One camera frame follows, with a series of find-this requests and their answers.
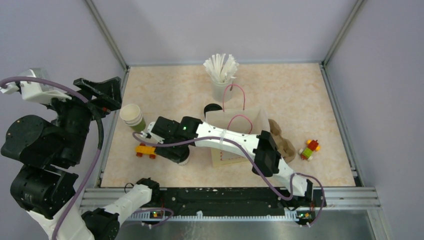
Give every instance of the white wall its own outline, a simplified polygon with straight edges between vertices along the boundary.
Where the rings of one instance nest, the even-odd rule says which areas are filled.
[[[1,1],[0,79],[36,67],[47,68],[53,81],[68,87],[78,78],[104,81],[124,75],[82,0]],[[56,116],[41,105],[22,101],[18,93],[0,94],[0,103],[0,146],[16,119],[30,114],[46,120]],[[103,120],[105,128],[110,122],[111,119]],[[91,129],[81,164],[74,168],[79,181],[97,148],[97,131],[94,125]],[[45,240],[47,235],[41,227],[9,193],[21,166],[18,161],[0,156],[1,239]]]
[[[424,1],[368,1],[329,65],[366,185],[395,239],[422,239]]]
[[[94,0],[129,65],[321,61],[356,0]]]

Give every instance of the gray floor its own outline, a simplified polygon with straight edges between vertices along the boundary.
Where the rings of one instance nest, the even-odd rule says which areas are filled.
[[[168,222],[121,228],[117,240],[374,240],[367,211],[324,211],[310,229],[284,222]]]

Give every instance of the bag handle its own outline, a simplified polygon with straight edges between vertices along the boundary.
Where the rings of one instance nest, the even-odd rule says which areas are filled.
[[[228,130],[228,129],[230,128],[231,122],[232,122],[235,118],[237,118],[237,117],[243,117],[243,118],[245,118],[247,121],[249,121],[249,123],[250,123],[250,131],[249,131],[249,133],[248,133],[248,134],[251,134],[252,129],[253,129],[253,123],[252,123],[252,121],[251,121],[251,120],[250,120],[247,116],[245,116],[245,115],[243,115],[243,114],[237,114],[237,115],[233,116],[233,117],[231,118],[231,120],[229,121],[228,126],[226,127],[226,129]]]
[[[241,86],[239,86],[239,85],[237,85],[237,84],[234,84],[234,83],[232,83],[232,84],[230,84],[230,85],[226,86],[226,88],[225,88],[225,90],[224,90],[224,97],[222,98],[222,111],[223,111],[223,112],[225,112],[225,108],[224,108],[225,93],[227,92],[227,89],[228,89],[230,86],[236,86],[236,87],[238,87],[238,88],[239,88],[239,89],[243,92],[243,98],[244,98],[244,100],[243,100],[243,111],[244,111],[244,110],[245,110],[245,105],[246,105],[246,95],[245,95],[245,91],[243,90],[243,88],[242,88]]]

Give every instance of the wooden tabletop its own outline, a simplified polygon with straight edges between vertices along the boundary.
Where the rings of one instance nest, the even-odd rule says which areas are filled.
[[[342,143],[323,77],[317,63],[244,64],[236,83],[246,93],[246,107],[262,107],[282,129],[296,149],[307,139],[321,145],[312,161],[297,155],[289,163],[296,172],[317,177],[326,187],[354,186],[349,161]],[[184,116],[204,120],[204,107],[218,103],[212,98],[210,77],[202,65],[132,67],[123,105],[140,106],[147,125],[159,116],[181,121]],[[243,94],[235,90],[226,108],[241,108]],[[184,166],[157,156],[136,157],[139,144],[132,129],[120,119],[116,124],[102,187],[123,187],[141,178],[152,178],[161,187],[266,187],[253,174],[249,162],[213,167],[211,150],[191,147]],[[269,178],[275,186],[281,184]]]

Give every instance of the toy car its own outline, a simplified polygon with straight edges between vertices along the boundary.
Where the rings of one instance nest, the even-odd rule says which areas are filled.
[[[146,146],[144,143],[140,143],[140,146],[137,146],[135,148],[136,156],[141,158],[143,157],[143,154],[148,154],[148,157],[150,159],[155,159],[156,158],[155,149],[156,147]]]
[[[318,140],[311,140],[309,139],[306,142],[307,146],[305,149],[300,149],[299,150],[299,154],[300,154],[300,158],[303,160],[308,160],[311,161],[312,160],[312,153],[314,151],[318,152],[320,150],[320,144],[318,143]]]

